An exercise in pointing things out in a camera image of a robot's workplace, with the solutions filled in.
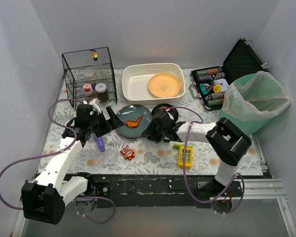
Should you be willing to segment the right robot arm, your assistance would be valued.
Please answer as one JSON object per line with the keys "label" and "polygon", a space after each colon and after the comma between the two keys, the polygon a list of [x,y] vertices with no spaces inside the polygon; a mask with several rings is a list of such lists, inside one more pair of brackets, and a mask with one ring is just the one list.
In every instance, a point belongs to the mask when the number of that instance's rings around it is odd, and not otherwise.
{"label": "right robot arm", "polygon": [[251,139],[227,118],[205,124],[196,121],[175,122],[166,111],[153,115],[151,123],[142,136],[154,142],[161,142],[165,137],[174,142],[209,143],[221,160],[212,181],[218,192],[228,186],[240,159],[252,144]]}

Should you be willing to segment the blue ceramic plate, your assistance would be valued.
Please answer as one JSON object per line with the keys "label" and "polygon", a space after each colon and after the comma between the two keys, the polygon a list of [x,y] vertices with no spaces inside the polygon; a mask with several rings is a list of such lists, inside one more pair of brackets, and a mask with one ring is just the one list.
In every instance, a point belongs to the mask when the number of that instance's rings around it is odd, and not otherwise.
{"label": "blue ceramic plate", "polygon": [[124,123],[117,132],[130,139],[140,138],[152,121],[149,109],[141,105],[125,106],[116,115]]}

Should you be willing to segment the yellow bear plate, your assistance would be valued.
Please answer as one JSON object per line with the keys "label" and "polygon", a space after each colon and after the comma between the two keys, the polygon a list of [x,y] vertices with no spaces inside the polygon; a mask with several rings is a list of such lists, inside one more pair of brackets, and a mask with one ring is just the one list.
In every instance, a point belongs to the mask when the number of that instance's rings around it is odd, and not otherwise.
{"label": "yellow bear plate", "polygon": [[149,80],[148,90],[158,98],[174,97],[181,90],[181,82],[172,74],[159,73]]}

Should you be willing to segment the pink lid spice jar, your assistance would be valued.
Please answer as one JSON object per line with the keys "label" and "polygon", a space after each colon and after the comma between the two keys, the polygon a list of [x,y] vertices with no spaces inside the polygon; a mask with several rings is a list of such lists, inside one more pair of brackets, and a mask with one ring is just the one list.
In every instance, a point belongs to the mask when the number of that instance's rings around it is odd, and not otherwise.
{"label": "pink lid spice jar", "polygon": [[86,95],[90,95],[93,93],[93,87],[89,83],[84,84],[82,88]]}

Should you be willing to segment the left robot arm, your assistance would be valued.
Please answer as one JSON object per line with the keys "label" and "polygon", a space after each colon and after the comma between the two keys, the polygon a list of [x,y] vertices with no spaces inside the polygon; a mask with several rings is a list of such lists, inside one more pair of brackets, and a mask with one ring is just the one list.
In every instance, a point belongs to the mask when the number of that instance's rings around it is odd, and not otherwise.
{"label": "left robot arm", "polygon": [[44,170],[21,190],[24,217],[49,224],[58,224],[66,206],[90,187],[83,176],[73,176],[64,181],[69,167],[83,149],[85,143],[95,134],[102,137],[120,128],[124,123],[112,108],[106,108],[109,119],[97,105],[80,104],[75,118],[64,125],[64,132],[57,152]]}

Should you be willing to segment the silver lid spice jar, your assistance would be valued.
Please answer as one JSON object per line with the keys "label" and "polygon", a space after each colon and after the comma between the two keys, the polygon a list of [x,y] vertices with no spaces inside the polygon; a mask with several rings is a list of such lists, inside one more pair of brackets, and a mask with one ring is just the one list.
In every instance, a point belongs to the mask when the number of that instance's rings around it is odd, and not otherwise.
{"label": "silver lid spice jar", "polygon": [[83,75],[87,83],[94,83],[97,80],[97,75],[93,69],[84,70]]}

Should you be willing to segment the glass bottle gold stopper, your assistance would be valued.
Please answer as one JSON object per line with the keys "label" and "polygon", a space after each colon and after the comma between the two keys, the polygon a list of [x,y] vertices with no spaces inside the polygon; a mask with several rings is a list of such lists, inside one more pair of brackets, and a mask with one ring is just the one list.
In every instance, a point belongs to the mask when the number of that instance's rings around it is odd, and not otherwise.
{"label": "glass bottle gold stopper", "polygon": [[91,59],[92,59],[94,71],[97,74],[101,75],[101,73],[102,73],[102,63],[101,63],[101,61],[99,59],[99,55],[96,52],[96,50],[92,50]]}

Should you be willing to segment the brown spice jar white lid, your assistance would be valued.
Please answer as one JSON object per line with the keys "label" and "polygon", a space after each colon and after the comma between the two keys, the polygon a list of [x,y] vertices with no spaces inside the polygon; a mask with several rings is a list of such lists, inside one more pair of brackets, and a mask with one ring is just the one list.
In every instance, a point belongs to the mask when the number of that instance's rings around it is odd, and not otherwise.
{"label": "brown spice jar white lid", "polygon": [[96,84],[95,91],[100,102],[107,102],[109,100],[108,89],[105,83]]}

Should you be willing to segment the black small plate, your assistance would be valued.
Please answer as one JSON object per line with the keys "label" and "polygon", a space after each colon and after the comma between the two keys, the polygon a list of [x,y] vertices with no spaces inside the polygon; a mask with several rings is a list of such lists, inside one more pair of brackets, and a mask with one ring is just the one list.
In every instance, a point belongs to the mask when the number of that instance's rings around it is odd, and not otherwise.
{"label": "black small plate", "polygon": [[[157,112],[165,110],[167,108],[171,108],[171,107],[173,106],[170,104],[158,104],[152,109],[151,114],[155,115]],[[173,119],[175,122],[178,120],[179,113],[177,109],[170,109],[167,113],[169,114],[170,118]]]}

